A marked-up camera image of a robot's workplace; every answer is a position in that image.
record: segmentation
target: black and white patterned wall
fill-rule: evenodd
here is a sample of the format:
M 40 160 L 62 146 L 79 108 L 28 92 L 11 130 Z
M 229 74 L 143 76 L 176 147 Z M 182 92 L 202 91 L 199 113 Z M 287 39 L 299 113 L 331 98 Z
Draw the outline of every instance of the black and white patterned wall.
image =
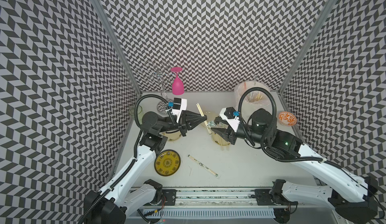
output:
M 100 0 L 142 91 L 147 61 L 181 66 L 187 91 L 257 76 L 277 89 L 326 0 Z
M 88 0 L 0 0 L 0 16 L 0 223 L 71 223 L 107 181 L 133 87 Z
M 353 173 L 377 178 L 384 206 L 385 3 L 338 0 L 285 92 L 306 141 Z

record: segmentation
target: black cable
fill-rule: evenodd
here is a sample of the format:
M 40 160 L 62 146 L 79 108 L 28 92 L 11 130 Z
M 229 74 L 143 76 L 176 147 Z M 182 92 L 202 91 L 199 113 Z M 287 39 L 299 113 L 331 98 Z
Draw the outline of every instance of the black cable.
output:
M 352 180 L 354 180 L 355 183 L 359 184 L 358 181 L 356 181 L 354 178 L 352 178 L 346 171 L 344 171 L 343 169 L 341 169 L 343 171 L 343 173 L 345 173 L 348 177 L 350 177 Z M 373 197 L 375 198 L 375 200 L 378 202 L 378 205 L 379 207 L 382 209 L 382 212 L 383 212 L 383 215 L 382 217 L 379 217 L 379 218 L 373 218 L 373 220 L 381 220 L 381 219 L 384 219 L 385 217 L 385 209 L 383 208 L 383 205 L 381 205 L 381 203 L 379 202 L 378 198 L 375 196 L 375 194 L 370 191 L 368 188 L 364 187 L 363 185 L 359 184 L 360 186 L 362 186 L 363 188 L 365 188 L 368 192 L 370 192 Z
M 290 215 L 294 214 L 297 209 L 298 209 L 298 204 L 296 204 L 295 210 L 293 212 L 291 212 L 291 206 L 290 206 Z
M 164 198 L 165 200 L 162 202 L 162 207 L 161 207 L 161 208 L 159 208 L 159 209 L 157 209 L 157 210 L 154 210 L 154 211 L 150 211 L 150 212 L 144 214 L 144 216 L 145 216 L 145 217 L 146 217 L 146 216 L 151 216 L 151 215 L 154 214 L 154 213 L 160 212 L 160 211 L 164 208 L 165 203 L 166 203 L 166 197 L 163 196 L 163 198 Z
M 174 134 L 175 132 L 178 132 L 178 131 L 179 131 L 179 129 L 175 130 L 175 131 L 172 131 L 172 132 L 165 132 L 165 134 Z
M 247 125 L 247 128 L 248 128 L 249 120 L 251 120 L 251 118 L 252 118 L 252 115 L 249 117 L 248 122 L 245 122 L 245 120 L 243 119 L 244 123 Z M 251 148 L 254 148 L 254 149 L 261 149 L 261 147 L 253 147 L 251 144 L 248 144 L 248 142 L 247 142 L 247 140 L 246 140 L 245 138 L 244 138 L 244 141 L 245 141 L 245 143 L 246 143 L 249 147 L 251 147 Z
M 251 143 L 254 143 L 252 138 L 247 134 L 247 130 L 246 130 L 245 126 L 244 126 L 244 122 L 243 122 L 242 114 L 241 114 L 241 107 L 242 107 L 242 103 L 244 101 L 244 98 L 252 91 L 261 91 L 262 93 L 267 95 L 268 99 L 271 102 L 271 106 L 272 106 L 272 119 L 271 119 L 271 122 L 266 127 L 266 129 L 264 130 L 263 136 L 261 137 L 261 140 L 260 140 L 260 146 L 261 146 L 261 149 L 263 150 L 263 152 L 266 155 L 268 155 L 270 158 L 275 159 L 275 160 L 277 160 L 279 162 L 283 162 L 283 163 L 293 163 L 293 162 L 300 162 L 300 161 L 317 161 L 317 162 L 322 162 L 323 159 L 322 158 L 318 158 L 318 157 L 300 157 L 300 158 L 295 158 L 295 159 L 283 159 L 283 158 L 279 158 L 279 157 L 275 156 L 273 151 L 271 151 L 271 150 L 267 151 L 267 149 L 265 148 L 266 147 L 265 140 L 267 138 L 267 135 L 268 135 L 269 131 L 272 129 L 273 125 L 276 124 L 276 122 L 275 122 L 276 121 L 276 102 L 275 102 L 273 96 L 269 93 L 269 91 L 267 91 L 266 89 L 261 88 L 261 87 L 252 87 L 252 88 L 246 90 L 244 92 L 244 94 L 241 96 L 240 101 L 239 101 L 240 125 L 241 125 L 241 128 L 243 129 L 244 135 L 247 137 L 248 141 L 251 142 Z M 331 162 L 329 160 L 324 161 L 324 163 L 332 165 L 332 166 L 334 166 L 334 167 L 336 167 L 338 169 L 342 168 L 339 164 L 336 164 L 336 163 Z
M 139 134 L 138 134 L 138 137 L 137 137 L 137 140 L 136 140 L 136 143 L 134 144 L 134 158 L 136 159 L 137 158 L 137 146 L 138 146 L 138 143 L 139 143 L 139 139 L 141 138 L 141 135 L 142 135 L 142 130 L 139 131 Z M 130 165 L 128 166 L 128 168 L 125 170 L 125 172 L 123 172 L 115 181 L 114 183 L 111 184 L 110 188 L 105 190 L 101 195 L 99 195 L 96 200 L 91 204 L 91 206 L 84 212 L 84 214 L 80 217 L 79 221 L 78 221 L 78 224 L 82 224 L 85 219 L 87 218 L 87 216 L 97 207 L 97 205 L 99 204 L 99 202 L 102 200 L 102 198 L 104 198 L 118 183 L 119 181 L 121 181 L 123 179 L 123 177 L 125 177 L 125 175 L 128 174 L 128 172 L 130 171 L 130 169 L 133 167 L 134 163 L 136 162 L 136 160 L 133 159 L 130 163 Z
M 156 221 L 149 220 L 149 219 L 147 219 L 147 218 L 142 214 L 142 212 L 141 212 L 139 209 L 137 210 L 137 212 L 138 212 L 139 215 L 142 217 L 142 219 L 143 219 L 144 221 L 146 221 L 146 223 L 155 224 L 155 223 L 157 223 L 157 222 L 159 222 L 159 221 L 161 220 L 161 218 L 158 219 L 158 220 L 156 220 Z
M 144 95 L 144 96 L 141 96 L 138 101 L 136 102 L 136 105 L 134 106 L 134 120 L 136 122 L 136 125 L 140 128 L 141 125 L 139 123 L 139 120 L 138 120 L 138 106 L 140 104 L 140 102 L 145 99 L 145 98 L 149 98 L 149 97 L 154 97 L 154 98 L 158 98 L 160 99 L 161 101 L 163 101 L 166 105 L 166 111 L 167 111 L 167 114 L 169 115 L 169 118 L 171 119 L 171 122 L 173 124 L 176 124 L 176 120 L 174 120 L 173 118 L 173 114 L 171 113 L 171 107 L 168 106 L 168 101 L 166 101 L 165 98 L 161 97 L 161 96 L 158 96 L 158 95 L 155 95 L 155 94 L 148 94 L 148 95 Z
M 91 204 L 91 206 L 84 212 L 84 214 L 80 217 L 78 224 L 82 224 L 87 216 L 95 209 L 95 207 L 99 204 L 101 199 L 105 197 L 110 192 L 110 189 L 105 190 L 101 195 L 97 197 L 97 199 Z

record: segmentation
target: pink wine glass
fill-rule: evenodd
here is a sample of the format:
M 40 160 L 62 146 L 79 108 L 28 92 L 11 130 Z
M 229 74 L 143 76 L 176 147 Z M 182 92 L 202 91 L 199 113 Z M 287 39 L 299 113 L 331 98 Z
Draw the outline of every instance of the pink wine glass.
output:
M 184 84 L 182 83 L 181 79 L 178 77 L 178 73 L 180 71 L 182 71 L 181 67 L 171 68 L 171 72 L 176 73 L 176 78 L 174 79 L 174 82 L 171 85 L 171 89 L 174 95 L 184 94 Z

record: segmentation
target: yellow plate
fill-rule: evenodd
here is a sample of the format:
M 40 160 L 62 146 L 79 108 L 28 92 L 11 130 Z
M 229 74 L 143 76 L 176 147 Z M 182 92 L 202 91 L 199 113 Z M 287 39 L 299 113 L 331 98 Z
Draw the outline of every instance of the yellow plate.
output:
M 178 170 L 181 158 L 174 150 L 165 150 L 154 161 L 154 169 L 159 175 L 170 176 Z

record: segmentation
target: orange patterned bowl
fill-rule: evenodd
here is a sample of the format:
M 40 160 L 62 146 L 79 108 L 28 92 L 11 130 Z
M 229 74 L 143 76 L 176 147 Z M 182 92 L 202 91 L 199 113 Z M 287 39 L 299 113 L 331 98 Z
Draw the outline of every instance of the orange patterned bowl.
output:
M 279 113 L 279 122 L 284 126 L 293 126 L 296 124 L 297 119 L 296 117 L 287 111 L 282 111 Z

